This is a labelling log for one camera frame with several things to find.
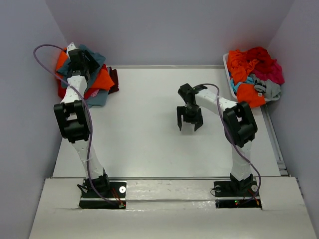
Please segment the blue-grey t shirt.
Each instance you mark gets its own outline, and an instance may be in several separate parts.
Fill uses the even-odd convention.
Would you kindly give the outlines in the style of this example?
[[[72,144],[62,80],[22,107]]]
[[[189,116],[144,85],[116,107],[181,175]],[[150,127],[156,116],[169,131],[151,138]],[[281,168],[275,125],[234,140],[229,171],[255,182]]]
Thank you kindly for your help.
[[[87,83],[85,97],[88,98],[90,91],[96,89],[109,90],[113,85],[112,80],[103,68],[105,61],[105,56],[90,50],[83,44],[77,47],[69,45],[60,52],[55,71],[65,81],[68,81],[74,75],[85,77]]]

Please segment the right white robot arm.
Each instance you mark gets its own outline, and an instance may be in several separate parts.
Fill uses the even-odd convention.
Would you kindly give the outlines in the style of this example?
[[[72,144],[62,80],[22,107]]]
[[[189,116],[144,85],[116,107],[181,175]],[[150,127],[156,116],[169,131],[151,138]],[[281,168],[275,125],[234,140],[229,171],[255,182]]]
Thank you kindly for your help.
[[[225,137],[232,145],[232,169],[226,188],[234,195],[245,193],[253,184],[252,170],[256,168],[250,160],[250,154],[258,130],[249,104],[221,97],[219,88],[210,83],[194,87],[186,83],[180,86],[178,94],[185,103],[176,107],[179,129],[183,122],[194,125],[194,130],[202,127],[202,108],[220,116]]]

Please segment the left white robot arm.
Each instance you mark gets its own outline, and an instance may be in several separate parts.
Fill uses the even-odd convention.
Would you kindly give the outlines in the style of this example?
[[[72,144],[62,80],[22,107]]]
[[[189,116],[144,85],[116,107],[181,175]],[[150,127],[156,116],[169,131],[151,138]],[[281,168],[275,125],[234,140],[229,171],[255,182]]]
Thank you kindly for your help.
[[[95,193],[97,197],[104,198],[111,186],[92,146],[92,119],[84,100],[90,73],[99,64],[87,50],[79,49],[74,44],[67,47],[66,54],[70,60],[65,82],[67,89],[61,103],[54,106],[54,113],[62,137],[72,144],[83,164],[86,179],[79,188],[83,193]]]

